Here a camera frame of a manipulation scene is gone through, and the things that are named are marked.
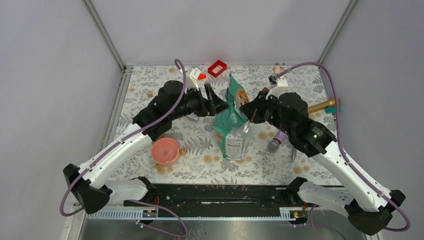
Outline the green silver pet food bag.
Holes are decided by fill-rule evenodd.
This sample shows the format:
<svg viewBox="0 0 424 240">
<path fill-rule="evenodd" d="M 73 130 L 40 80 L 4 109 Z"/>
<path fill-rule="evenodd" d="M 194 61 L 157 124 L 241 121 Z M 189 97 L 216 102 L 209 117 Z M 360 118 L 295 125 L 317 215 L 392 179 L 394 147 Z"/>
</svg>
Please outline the green silver pet food bag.
<svg viewBox="0 0 424 240">
<path fill-rule="evenodd" d="M 252 137 L 248 118 L 240 107 L 250 102 L 244 87 L 230 73 L 224 101 L 229 108 L 219 113 L 212 125 L 219 141 L 222 156 L 232 161 L 242 161 Z"/>
</svg>

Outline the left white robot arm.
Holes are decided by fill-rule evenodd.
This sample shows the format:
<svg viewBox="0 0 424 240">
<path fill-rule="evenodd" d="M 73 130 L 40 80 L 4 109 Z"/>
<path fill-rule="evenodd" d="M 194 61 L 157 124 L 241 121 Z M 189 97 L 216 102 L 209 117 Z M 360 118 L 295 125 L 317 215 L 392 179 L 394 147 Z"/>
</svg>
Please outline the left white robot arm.
<svg viewBox="0 0 424 240">
<path fill-rule="evenodd" d="M 138 200 L 144 206 L 152 204 L 155 192 L 145 177 L 120 181 L 110 181 L 109 177 L 137 151 L 170 130 L 174 120 L 191 114 L 212 117 L 229 108 L 210 84 L 205 84 L 204 89 L 206 97 L 197 88 L 187 89 L 180 81 L 167 81 L 120 137 L 88 161 L 79 166 L 70 163 L 63 169 L 68 186 L 65 195 L 72 194 L 87 214 L 113 202 Z"/>
</svg>

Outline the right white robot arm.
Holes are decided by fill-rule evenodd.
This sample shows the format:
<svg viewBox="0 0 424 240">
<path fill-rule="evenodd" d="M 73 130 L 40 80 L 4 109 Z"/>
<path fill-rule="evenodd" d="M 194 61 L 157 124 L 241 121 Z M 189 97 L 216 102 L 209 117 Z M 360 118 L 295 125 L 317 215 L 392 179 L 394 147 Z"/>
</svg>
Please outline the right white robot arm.
<svg viewBox="0 0 424 240">
<path fill-rule="evenodd" d="M 287 187 L 286 198 L 291 205 L 306 202 L 324 207 L 346 217 L 369 236 L 388 227 L 405 195 L 377 183 L 342 152 L 336 136 L 309 117 L 308 104 L 297 93 L 275 97 L 261 91 L 254 100 L 242 104 L 240 111 L 252 123 L 267 122 L 284 132 L 295 149 L 325 167 L 347 190 L 337 192 L 297 177 Z"/>
</svg>

